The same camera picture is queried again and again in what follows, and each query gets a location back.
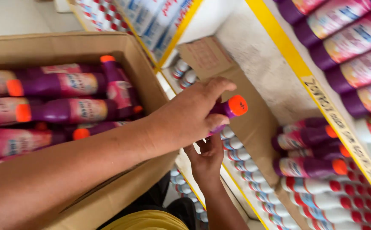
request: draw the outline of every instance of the hand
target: hand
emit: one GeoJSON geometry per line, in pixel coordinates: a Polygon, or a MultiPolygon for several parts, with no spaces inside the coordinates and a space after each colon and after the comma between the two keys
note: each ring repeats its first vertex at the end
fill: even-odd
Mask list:
{"type": "Polygon", "coordinates": [[[173,151],[205,138],[210,130],[229,124],[229,118],[210,114],[216,100],[224,91],[233,91],[237,86],[224,77],[213,77],[196,82],[174,97],[147,118],[147,130],[156,149],[173,151]]]}
{"type": "Polygon", "coordinates": [[[212,191],[216,186],[222,186],[219,180],[219,171],[224,159],[224,150],[219,133],[206,138],[206,140],[207,142],[203,140],[196,142],[200,147],[201,154],[197,153],[193,144],[184,147],[184,151],[191,162],[194,180],[203,194],[212,191]]]}

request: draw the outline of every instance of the orange bottle cap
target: orange bottle cap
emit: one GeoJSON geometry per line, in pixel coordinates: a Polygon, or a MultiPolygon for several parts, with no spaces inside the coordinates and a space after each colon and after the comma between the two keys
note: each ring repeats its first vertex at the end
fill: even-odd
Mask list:
{"type": "Polygon", "coordinates": [[[336,159],[332,162],[333,169],[338,175],[346,175],[347,174],[347,165],[344,160],[336,159]]]}
{"type": "Polygon", "coordinates": [[[37,122],[35,124],[35,129],[44,131],[48,129],[48,125],[46,124],[46,122],[37,122]]]}
{"type": "Polygon", "coordinates": [[[116,59],[111,55],[104,55],[101,56],[101,62],[107,62],[107,61],[116,61],[116,59]]]}
{"type": "Polygon", "coordinates": [[[330,125],[325,126],[326,133],[329,135],[331,138],[336,138],[338,135],[336,134],[335,130],[330,125]]]}
{"type": "Polygon", "coordinates": [[[17,105],[15,108],[17,122],[30,122],[32,119],[31,107],[29,104],[17,105]]]}
{"type": "Polygon", "coordinates": [[[248,111],[248,104],[241,95],[235,95],[229,98],[228,106],[236,116],[241,116],[248,111]]]}
{"type": "Polygon", "coordinates": [[[87,128],[78,128],[73,131],[72,137],[74,140],[90,137],[90,132],[87,128]]]}
{"type": "Polygon", "coordinates": [[[142,112],[142,111],[143,111],[143,107],[142,107],[142,106],[135,106],[135,107],[133,108],[133,111],[134,111],[135,113],[142,112]]]}
{"type": "Polygon", "coordinates": [[[21,81],[18,79],[8,80],[6,82],[8,93],[12,97],[22,97],[24,96],[24,88],[22,87],[21,81]]]}
{"type": "Polygon", "coordinates": [[[344,145],[342,145],[342,144],[339,145],[339,150],[340,150],[340,152],[342,153],[343,156],[350,157],[350,153],[344,145]]]}

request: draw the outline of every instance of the yellow shirt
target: yellow shirt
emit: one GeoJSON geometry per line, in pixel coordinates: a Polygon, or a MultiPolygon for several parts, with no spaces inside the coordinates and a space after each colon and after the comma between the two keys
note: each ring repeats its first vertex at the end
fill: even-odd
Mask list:
{"type": "Polygon", "coordinates": [[[102,230],[188,230],[188,228],[170,213],[144,210],[121,217],[102,230]]]}

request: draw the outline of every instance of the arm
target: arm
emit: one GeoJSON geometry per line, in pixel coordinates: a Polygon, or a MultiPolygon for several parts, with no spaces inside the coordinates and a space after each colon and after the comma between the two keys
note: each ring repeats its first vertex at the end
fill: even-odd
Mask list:
{"type": "Polygon", "coordinates": [[[104,180],[144,160],[201,139],[219,124],[215,100],[235,84],[197,83],[151,115],[0,164],[0,229],[34,229],[104,180]]]}
{"type": "Polygon", "coordinates": [[[232,203],[220,180],[219,171],[224,159],[219,134],[197,142],[201,154],[193,145],[184,148],[191,162],[193,177],[201,189],[207,206],[211,230],[249,230],[244,219],[232,203]]]}

